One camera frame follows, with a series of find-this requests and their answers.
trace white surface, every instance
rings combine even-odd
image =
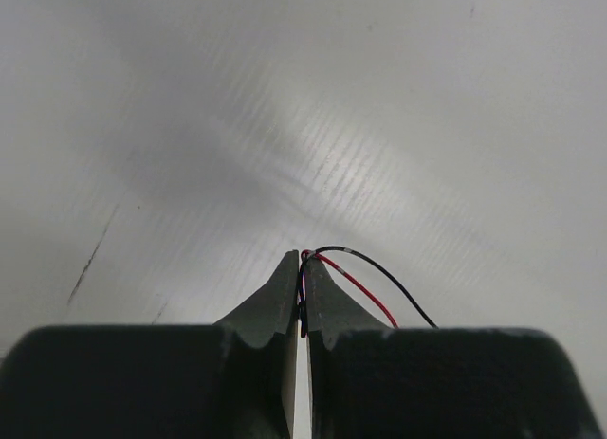
[[[213,321],[341,243],[552,333],[605,425],[605,1],[0,0],[0,346]]]

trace wire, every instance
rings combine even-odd
[[[358,251],[354,251],[353,249],[350,249],[349,247],[327,246],[327,247],[319,247],[318,249],[315,249],[314,251],[304,251],[302,253],[302,264],[300,265],[300,271],[299,271],[298,278],[297,278],[297,290],[298,290],[299,296],[300,296],[299,306],[300,306],[300,319],[302,321],[302,333],[301,333],[302,338],[305,338],[305,336],[307,335],[307,308],[305,305],[305,296],[304,296],[305,264],[307,264],[307,261],[309,261],[312,257],[318,256],[320,253],[327,252],[327,251],[340,251],[340,252],[346,252],[348,254],[352,254],[354,256],[359,257],[363,261],[371,264],[375,268],[377,268],[390,281],[392,281],[396,285],[396,287],[398,287],[398,289],[405,295],[405,297],[407,297],[409,302],[414,306],[414,308],[417,310],[419,315],[422,318],[424,318],[424,320],[430,325],[430,327],[438,328],[438,326],[434,323],[434,321],[432,319],[430,319],[430,316],[428,316],[426,314],[426,312],[421,308],[421,306],[415,301],[415,299],[409,293],[409,291],[405,288],[405,286],[402,285],[392,275],[392,273],[390,273],[388,270],[386,270],[383,266],[378,264],[376,261],[374,261],[370,257],[365,256],[364,254],[362,254]]]
[[[309,249],[306,249],[304,251],[302,251],[302,257],[306,257],[307,258],[307,254],[309,254],[310,251]],[[316,258],[325,262],[327,265],[331,265],[333,268],[335,268],[339,273],[341,273],[341,275],[343,275],[343,277],[345,279],[347,279],[350,283],[352,283],[353,285],[355,285],[360,291],[362,291],[362,293],[364,295],[366,295],[371,302],[375,303],[377,305],[377,307],[383,311],[383,314],[386,315],[386,318],[388,318],[388,320],[390,321],[390,323],[392,324],[392,326],[394,328],[398,328],[398,324],[396,323],[396,320],[394,318],[394,316],[392,314],[390,314],[390,311],[388,311],[388,308],[386,308],[382,302],[380,302],[377,297],[375,295],[373,295],[371,292],[369,292],[369,290],[367,290],[367,288],[362,285],[359,280],[357,280],[354,276],[352,276],[350,273],[348,273],[347,271],[345,271],[343,268],[341,268],[339,265],[337,265],[335,262],[333,262],[331,259],[329,259],[328,257],[324,257],[322,254],[317,254]]]

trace dark mark on surface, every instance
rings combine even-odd
[[[97,251],[99,250],[99,247],[101,246],[101,242],[105,238],[105,234],[107,233],[107,230],[110,229],[110,224],[112,223],[112,219],[114,219],[114,215],[116,214],[117,210],[118,210],[118,205],[116,205],[116,207],[114,208],[114,211],[112,211],[110,219],[107,220],[107,224],[105,225],[105,228],[103,229],[103,233],[101,234],[101,238],[97,242],[97,245],[95,246],[95,249],[93,250],[93,253],[91,254],[91,257],[88,259],[88,262],[84,266],[83,272],[80,274],[80,277],[78,278],[78,281],[76,281],[76,285],[72,289],[71,294],[69,294],[69,298],[67,299],[67,304],[72,303],[72,300],[74,300],[74,297],[76,297],[76,294],[78,293],[78,289],[80,289],[80,285],[84,281],[84,277],[86,276],[86,272],[91,267],[91,264],[93,263],[93,260],[95,259],[95,256],[97,256]]]
[[[156,314],[156,317],[154,318],[154,320],[152,320],[152,325],[154,325],[156,322],[158,322],[158,319],[160,319],[160,316],[162,316],[162,313],[164,313],[164,308],[167,307],[167,304],[169,304],[168,300],[162,306],[160,306],[160,309],[158,310],[158,314]]]

